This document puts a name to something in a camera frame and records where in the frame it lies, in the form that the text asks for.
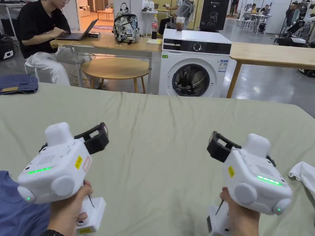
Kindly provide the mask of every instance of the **paper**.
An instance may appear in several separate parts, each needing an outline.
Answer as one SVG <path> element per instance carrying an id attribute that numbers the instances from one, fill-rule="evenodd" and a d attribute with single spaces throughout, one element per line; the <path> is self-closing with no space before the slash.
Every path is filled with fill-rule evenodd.
<path id="1" fill-rule="evenodd" d="M 152 43 L 152 44 L 162 44 L 162 39 L 148 39 L 148 43 Z"/>

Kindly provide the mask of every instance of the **black poster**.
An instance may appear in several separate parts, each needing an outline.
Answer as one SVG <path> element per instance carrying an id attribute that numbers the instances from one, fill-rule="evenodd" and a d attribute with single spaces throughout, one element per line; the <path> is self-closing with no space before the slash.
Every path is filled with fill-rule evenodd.
<path id="1" fill-rule="evenodd" d="M 223 30 L 229 0 L 204 0 L 200 29 Z"/>

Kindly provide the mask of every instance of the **red label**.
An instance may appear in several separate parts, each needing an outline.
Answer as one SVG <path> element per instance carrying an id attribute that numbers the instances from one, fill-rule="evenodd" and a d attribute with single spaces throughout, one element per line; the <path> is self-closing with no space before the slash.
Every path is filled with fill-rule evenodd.
<path id="1" fill-rule="evenodd" d="M 90 164 L 91 164 L 91 158 L 88 156 L 83 164 L 84 172 L 87 172 L 89 170 Z"/>

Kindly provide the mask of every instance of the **drink cup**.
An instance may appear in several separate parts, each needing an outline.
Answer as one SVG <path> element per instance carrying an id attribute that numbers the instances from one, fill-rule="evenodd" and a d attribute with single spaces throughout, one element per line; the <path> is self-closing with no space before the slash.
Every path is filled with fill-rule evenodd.
<path id="1" fill-rule="evenodd" d="M 185 17 L 176 17 L 176 30 L 177 31 L 182 31 L 184 28 L 184 23 L 185 23 Z"/>

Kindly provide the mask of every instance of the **hand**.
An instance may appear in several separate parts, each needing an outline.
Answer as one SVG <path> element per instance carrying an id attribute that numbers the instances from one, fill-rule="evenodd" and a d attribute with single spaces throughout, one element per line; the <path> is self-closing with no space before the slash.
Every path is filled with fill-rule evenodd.
<path id="1" fill-rule="evenodd" d="M 83 199 L 92 193 L 91 184 L 85 181 L 85 185 L 72 197 L 52 202 L 50 204 L 48 229 L 55 230 L 64 236 L 76 235 L 77 219 L 82 208 Z"/>
<path id="2" fill-rule="evenodd" d="M 232 235 L 258 235 L 260 213 L 237 204 L 231 198 L 227 187 L 222 188 L 220 198 L 229 205 L 229 220 L 232 227 Z"/>
<path id="3" fill-rule="evenodd" d="M 53 32 L 52 32 L 52 35 L 56 38 L 56 37 L 58 37 L 59 35 L 61 35 L 63 33 L 65 33 L 64 30 L 55 27 Z"/>

